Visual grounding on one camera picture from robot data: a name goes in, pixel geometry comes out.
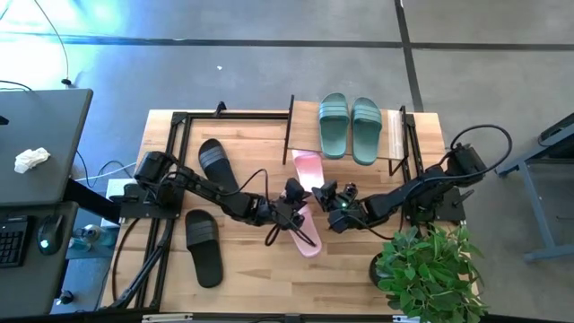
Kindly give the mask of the white crumpled tissue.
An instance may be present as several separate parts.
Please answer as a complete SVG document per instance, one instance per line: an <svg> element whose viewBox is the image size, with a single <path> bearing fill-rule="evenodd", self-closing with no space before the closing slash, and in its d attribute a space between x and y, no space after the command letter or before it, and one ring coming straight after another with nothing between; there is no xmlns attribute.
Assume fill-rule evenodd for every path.
<svg viewBox="0 0 574 323"><path fill-rule="evenodd" d="M15 157L14 171L23 174L45 162L49 157L50 153L43 147L36 150L28 149Z"/></svg>

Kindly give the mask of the green rubber slide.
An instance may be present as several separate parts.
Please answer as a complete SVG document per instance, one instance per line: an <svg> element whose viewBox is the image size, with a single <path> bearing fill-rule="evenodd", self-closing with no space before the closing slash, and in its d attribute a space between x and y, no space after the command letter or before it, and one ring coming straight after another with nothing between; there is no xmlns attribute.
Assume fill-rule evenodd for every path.
<svg viewBox="0 0 574 323"><path fill-rule="evenodd" d="M349 122L347 100L342 93L330 93L319 103L319 139L322 153L326 158L344 157Z"/></svg>
<svg viewBox="0 0 574 323"><path fill-rule="evenodd" d="M377 104L366 97L352 105L352 157L360 165L369 166L378 158L382 115Z"/></svg>

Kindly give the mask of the clear plastic water bottle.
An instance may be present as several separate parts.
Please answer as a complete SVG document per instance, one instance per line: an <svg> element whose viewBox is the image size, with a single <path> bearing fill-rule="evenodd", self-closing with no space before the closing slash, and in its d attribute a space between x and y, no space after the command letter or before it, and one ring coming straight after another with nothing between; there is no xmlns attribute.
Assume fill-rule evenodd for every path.
<svg viewBox="0 0 574 323"><path fill-rule="evenodd" d="M73 231L68 242L68 248L87 252L96 247L113 247L116 241L117 235L113 231L98 225L88 224Z"/></svg>

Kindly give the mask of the black rubber slide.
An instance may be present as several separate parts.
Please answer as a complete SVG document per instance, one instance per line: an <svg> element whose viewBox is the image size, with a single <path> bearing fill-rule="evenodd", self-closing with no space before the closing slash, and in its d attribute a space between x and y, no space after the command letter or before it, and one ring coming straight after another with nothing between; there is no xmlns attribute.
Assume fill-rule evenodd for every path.
<svg viewBox="0 0 574 323"><path fill-rule="evenodd" d="M199 164L205 176L212 182L232 192L239 188L222 144L215 138L202 143L198 152Z"/></svg>
<svg viewBox="0 0 574 323"><path fill-rule="evenodd" d="M186 214L185 231L197 282L204 288L218 286L223 280L223 263L215 218L205 210L191 210Z"/></svg>

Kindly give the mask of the green leafy plant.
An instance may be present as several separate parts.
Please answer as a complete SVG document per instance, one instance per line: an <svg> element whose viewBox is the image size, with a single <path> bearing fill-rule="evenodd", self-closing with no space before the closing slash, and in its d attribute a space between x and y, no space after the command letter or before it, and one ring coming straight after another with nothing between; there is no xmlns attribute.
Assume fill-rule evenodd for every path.
<svg viewBox="0 0 574 323"><path fill-rule="evenodd" d="M391 309L421 323L479 323L486 314L475 291L483 279L472 261L482 252L465 226L432 225L424 235L412 227L385 242L380 254L377 287Z"/></svg>

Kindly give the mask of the pink rubber slide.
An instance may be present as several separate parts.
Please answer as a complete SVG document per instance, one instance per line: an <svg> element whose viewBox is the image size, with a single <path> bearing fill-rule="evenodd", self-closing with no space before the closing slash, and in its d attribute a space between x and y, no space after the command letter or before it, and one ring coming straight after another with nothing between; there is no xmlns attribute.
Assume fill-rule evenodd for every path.
<svg viewBox="0 0 574 323"><path fill-rule="evenodd" d="M322 249L322 241L319 237L318 230L314 223L313 213L310 206L310 198L304 199L307 203L304 205L298 213L304 218L303 224L300 230L314 243L314 245L308 244L304 239L300 238L296 232L290 231L290 235L295 243L295 246L305 258L313 258L317 256Z"/></svg>
<svg viewBox="0 0 574 323"><path fill-rule="evenodd" d="M312 188L321 188L325 184L321 155L303 150L292 150L291 154L303 188L307 192L312 192Z"/></svg>

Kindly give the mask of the black plant pot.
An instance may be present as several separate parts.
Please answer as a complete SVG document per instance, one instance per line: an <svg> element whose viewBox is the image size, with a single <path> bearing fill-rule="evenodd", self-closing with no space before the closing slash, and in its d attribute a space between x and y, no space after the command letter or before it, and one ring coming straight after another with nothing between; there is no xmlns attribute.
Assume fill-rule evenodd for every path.
<svg viewBox="0 0 574 323"><path fill-rule="evenodd" d="M377 262L380 258L381 258L381 254L380 253L376 254L372 258L372 260L370 261L370 265L369 265L369 278L375 287L378 286L378 282L380 280L380 276L378 274L378 268L377 268Z"/></svg>

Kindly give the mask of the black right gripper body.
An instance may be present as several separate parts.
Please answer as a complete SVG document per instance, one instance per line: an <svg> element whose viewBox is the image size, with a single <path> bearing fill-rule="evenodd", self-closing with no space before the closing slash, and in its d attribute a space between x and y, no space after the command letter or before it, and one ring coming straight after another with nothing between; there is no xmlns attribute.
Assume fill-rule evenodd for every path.
<svg viewBox="0 0 574 323"><path fill-rule="evenodd" d="M334 223L349 222L350 220L359 223L366 223L368 221L368 213L365 211L361 201L336 199L334 201L334 208Z"/></svg>

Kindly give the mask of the white power strip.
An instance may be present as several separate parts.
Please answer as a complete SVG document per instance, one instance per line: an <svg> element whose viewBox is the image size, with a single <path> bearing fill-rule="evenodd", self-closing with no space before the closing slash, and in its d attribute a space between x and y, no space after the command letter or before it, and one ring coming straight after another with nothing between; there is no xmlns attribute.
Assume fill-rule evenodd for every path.
<svg viewBox="0 0 574 323"><path fill-rule="evenodd" d="M108 181L107 190L106 190L106 198L111 196L123 196L124 195L124 186L128 184L135 184L134 179L110 179ZM108 220L102 219L100 226L102 228L118 228L119 225Z"/></svg>

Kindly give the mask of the black keyboard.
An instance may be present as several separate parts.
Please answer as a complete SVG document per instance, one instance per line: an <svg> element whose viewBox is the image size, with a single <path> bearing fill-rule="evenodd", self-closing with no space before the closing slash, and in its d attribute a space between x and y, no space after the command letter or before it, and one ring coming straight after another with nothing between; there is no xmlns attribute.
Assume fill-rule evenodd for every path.
<svg viewBox="0 0 574 323"><path fill-rule="evenodd" d="M0 268L22 266L28 224L26 215L0 219Z"/></svg>

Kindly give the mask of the wooden shelf with black frame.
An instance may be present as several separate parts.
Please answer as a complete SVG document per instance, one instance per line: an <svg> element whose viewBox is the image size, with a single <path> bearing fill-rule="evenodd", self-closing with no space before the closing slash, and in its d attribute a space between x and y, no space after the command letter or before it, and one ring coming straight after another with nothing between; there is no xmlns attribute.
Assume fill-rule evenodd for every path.
<svg viewBox="0 0 574 323"><path fill-rule="evenodd" d="M318 108L320 102L294 100L289 110L286 148L288 150L303 150L319 153L326 158L321 150L318 125ZM347 100L350 122L347 128L347 146L345 156L352 157L352 105ZM377 160L388 161L389 174L401 171L406 179L411 177L410 161L413 159L405 153L403 120L406 114L404 106L399 109L381 109L382 129L378 143Z"/></svg>

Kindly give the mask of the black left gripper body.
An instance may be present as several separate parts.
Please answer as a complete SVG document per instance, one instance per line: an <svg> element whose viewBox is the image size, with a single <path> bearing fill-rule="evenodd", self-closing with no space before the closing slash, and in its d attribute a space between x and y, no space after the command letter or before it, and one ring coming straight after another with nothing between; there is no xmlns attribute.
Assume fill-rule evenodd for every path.
<svg viewBox="0 0 574 323"><path fill-rule="evenodd" d="M279 227L301 227L304 216L300 209L307 203L302 200L277 199L260 204L257 219L264 224L274 223Z"/></svg>

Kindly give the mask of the blue-grey metal desk frame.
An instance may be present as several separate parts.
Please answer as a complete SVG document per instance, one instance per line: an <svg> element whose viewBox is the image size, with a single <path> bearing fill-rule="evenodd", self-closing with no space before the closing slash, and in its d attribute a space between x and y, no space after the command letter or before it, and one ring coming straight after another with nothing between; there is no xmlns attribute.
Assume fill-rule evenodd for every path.
<svg viewBox="0 0 574 323"><path fill-rule="evenodd" d="M526 262L574 256L574 112L546 128L536 146L495 169L518 172L530 199L544 246Z"/></svg>

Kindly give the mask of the grey desk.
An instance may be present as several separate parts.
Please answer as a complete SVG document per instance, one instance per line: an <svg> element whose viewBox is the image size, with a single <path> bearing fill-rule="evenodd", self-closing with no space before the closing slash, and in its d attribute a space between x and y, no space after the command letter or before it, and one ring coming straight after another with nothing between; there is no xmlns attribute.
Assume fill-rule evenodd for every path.
<svg viewBox="0 0 574 323"><path fill-rule="evenodd" d="M91 106L93 90L0 92L0 206L62 200ZM14 170L15 157L44 148L49 157L31 170Z"/></svg>
<svg viewBox="0 0 574 323"><path fill-rule="evenodd" d="M22 266L0 268L0 319L48 314L61 288L68 241L79 210L75 202L0 208L0 219L29 217L25 258ZM37 230L51 214L64 216L63 241L59 251L45 256L39 251Z"/></svg>

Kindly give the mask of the black computer mouse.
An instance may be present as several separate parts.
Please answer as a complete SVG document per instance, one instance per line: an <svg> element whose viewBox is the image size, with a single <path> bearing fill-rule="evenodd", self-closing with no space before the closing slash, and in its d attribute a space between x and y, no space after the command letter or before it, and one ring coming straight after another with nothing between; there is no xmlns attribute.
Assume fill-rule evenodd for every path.
<svg viewBox="0 0 574 323"><path fill-rule="evenodd" d="M51 214L40 221L37 230L37 244L42 255L57 253L63 241L64 216Z"/></svg>

